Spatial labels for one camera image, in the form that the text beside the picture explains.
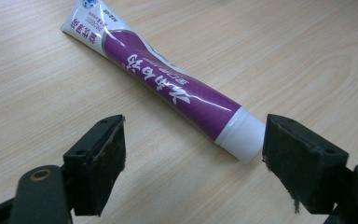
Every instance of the purple label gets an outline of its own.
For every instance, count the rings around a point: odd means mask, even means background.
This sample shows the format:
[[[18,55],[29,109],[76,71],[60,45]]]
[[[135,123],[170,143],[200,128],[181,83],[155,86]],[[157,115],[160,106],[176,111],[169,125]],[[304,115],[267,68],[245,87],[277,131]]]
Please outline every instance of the purple label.
[[[103,50],[213,140],[240,108],[222,93],[166,65],[133,32],[105,33]]]

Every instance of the black clamp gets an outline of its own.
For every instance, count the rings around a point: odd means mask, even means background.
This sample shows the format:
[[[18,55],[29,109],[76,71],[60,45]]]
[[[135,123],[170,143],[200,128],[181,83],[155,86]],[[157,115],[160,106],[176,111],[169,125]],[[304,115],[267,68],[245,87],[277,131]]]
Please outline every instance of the black clamp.
[[[124,117],[98,121],[64,155],[62,167],[35,168],[19,181],[14,199],[0,203],[0,223],[72,223],[99,216],[124,169]]]
[[[295,200],[312,214],[331,215],[325,223],[358,223],[358,165],[349,154],[305,126],[268,115],[263,160]]]

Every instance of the wooden table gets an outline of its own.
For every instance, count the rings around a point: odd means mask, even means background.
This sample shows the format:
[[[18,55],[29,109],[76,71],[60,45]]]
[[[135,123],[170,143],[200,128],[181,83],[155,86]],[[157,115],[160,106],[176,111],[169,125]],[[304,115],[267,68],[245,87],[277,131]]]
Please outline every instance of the wooden table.
[[[0,202],[99,119],[127,163],[101,217],[75,223],[323,223],[258,155],[244,164],[155,93],[60,31],[73,1],[0,1]],[[167,59],[244,105],[296,119],[358,164],[358,1],[107,0]]]

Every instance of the metal screw hole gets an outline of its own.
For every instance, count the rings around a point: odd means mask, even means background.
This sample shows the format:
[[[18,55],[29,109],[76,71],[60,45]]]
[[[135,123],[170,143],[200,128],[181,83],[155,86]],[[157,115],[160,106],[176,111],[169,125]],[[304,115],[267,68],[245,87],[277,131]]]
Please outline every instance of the metal screw hole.
[[[38,170],[33,174],[31,174],[30,179],[32,181],[41,181],[48,178],[50,175],[51,175],[51,170],[43,169],[43,170]]]

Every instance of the purple toothpaste tube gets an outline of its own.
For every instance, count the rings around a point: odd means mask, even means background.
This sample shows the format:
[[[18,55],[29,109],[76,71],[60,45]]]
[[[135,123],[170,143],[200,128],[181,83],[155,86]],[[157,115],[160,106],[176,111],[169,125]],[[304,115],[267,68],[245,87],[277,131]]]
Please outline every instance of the purple toothpaste tube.
[[[241,161],[263,146],[265,124],[159,55],[100,0],[76,0],[62,31],[142,81]]]

